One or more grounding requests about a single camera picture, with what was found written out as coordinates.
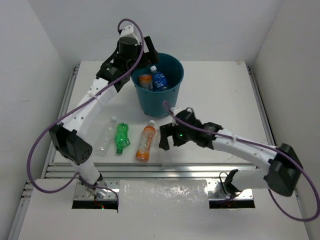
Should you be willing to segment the orange bottle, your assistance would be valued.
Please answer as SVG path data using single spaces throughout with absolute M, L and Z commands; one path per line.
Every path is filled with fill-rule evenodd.
M 138 80 L 141 88 L 153 91 L 153 80 L 151 74 L 142 74 L 138 77 Z
M 155 121 L 150 120 L 142 131 L 140 142 L 135 154 L 135 159 L 147 162 L 150 158 L 151 146 L 156 135 Z

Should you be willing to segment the clear bottle white cap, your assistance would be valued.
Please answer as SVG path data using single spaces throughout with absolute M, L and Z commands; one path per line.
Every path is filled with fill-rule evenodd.
M 162 170 L 168 170 L 173 167 L 174 161 L 171 150 L 161 150 L 160 151 L 160 163 Z

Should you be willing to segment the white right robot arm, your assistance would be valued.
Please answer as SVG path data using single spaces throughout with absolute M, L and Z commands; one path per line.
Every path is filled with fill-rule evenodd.
M 220 183 L 224 196 L 235 197 L 246 189 L 270 189 L 284 197 L 293 194 L 302 164 L 290 145 L 270 146 L 239 138 L 219 124 L 201 123 L 190 107 L 184 110 L 174 107 L 170 111 L 175 118 L 159 128 L 160 149 L 168 151 L 168 137 L 172 137 L 175 147 L 191 141 L 199 147 L 225 152 L 255 165 L 254 170 L 231 170 Z

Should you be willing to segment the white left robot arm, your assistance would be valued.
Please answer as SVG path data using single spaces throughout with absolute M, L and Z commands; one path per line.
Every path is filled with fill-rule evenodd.
M 102 175 L 90 158 L 93 148 L 84 138 L 101 109 L 130 80 L 133 71 L 159 62 L 159 54 L 149 36 L 144 37 L 147 52 L 134 37 L 120 37 L 113 54 L 102 63 L 92 85 L 66 117 L 50 128 L 54 148 L 68 159 L 82 181 L 96 186 Z

